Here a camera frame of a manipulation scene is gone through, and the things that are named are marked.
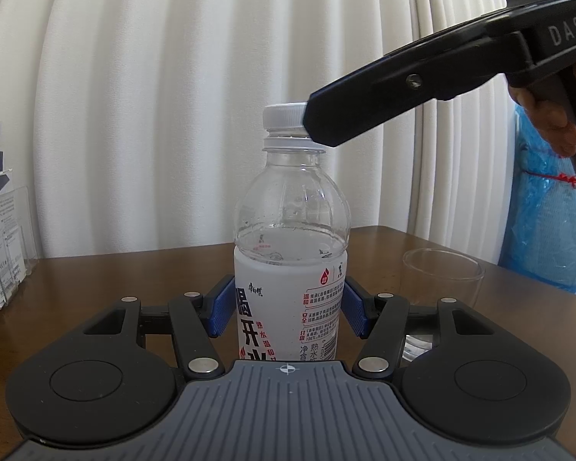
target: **blue plastic bag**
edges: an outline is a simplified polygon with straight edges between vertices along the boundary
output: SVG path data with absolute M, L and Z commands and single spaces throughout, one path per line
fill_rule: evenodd
M 516 108 L 516 172 L 499 265 L 576 294 L 576 177 Z

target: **white curtain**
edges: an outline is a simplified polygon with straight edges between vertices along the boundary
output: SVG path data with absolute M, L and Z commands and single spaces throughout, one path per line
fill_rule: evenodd
M 0 149 L 47 256 L 232 240 L 266 104 L 503 0 L 0 0 Z M 496 261 L 513 137 L 502 78 L 329 150 L 356 226 Z

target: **brown table top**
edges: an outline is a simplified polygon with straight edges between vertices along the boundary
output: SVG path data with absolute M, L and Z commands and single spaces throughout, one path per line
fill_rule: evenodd
M 398 292 L 403 253 L 432 243 L 385 227 L 355 229 L 348 275 L 371 293 Z M 233 271 L 232 244 L 41 260 L 0 311 L 0 458 L 21 440 L 4 402 L 5 381 L 26 358 L 124 297 L 159 305 L 185 291 L 207 292 Z M 476 309 L 563 368 L 572 402 L 557 440 L 576 456 L 576 296 L 486 264 Z M 352 365 L 363 341 L 342 317 L 337 358 Z M 237 356 L 235 318 L 214 340 L 225 364 Z M 174 365 L 170 337 L 147 346 Z

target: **bottle cap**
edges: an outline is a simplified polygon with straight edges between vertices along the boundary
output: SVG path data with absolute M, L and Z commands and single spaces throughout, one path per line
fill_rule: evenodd
M 274 104 L 266 106 L 262 124 L 269 132 L 263 150 L 314 150 L 326 152 L 326 146 L 315 143 L 303 127 L 307 103 Z

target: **plastic bottle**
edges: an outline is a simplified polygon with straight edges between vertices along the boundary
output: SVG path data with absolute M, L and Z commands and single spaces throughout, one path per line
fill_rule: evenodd
M 305 105 L 265 108 L 266 167 L 235 209 L 242 359 L 335 357 L 350 211 L 303 128 Z

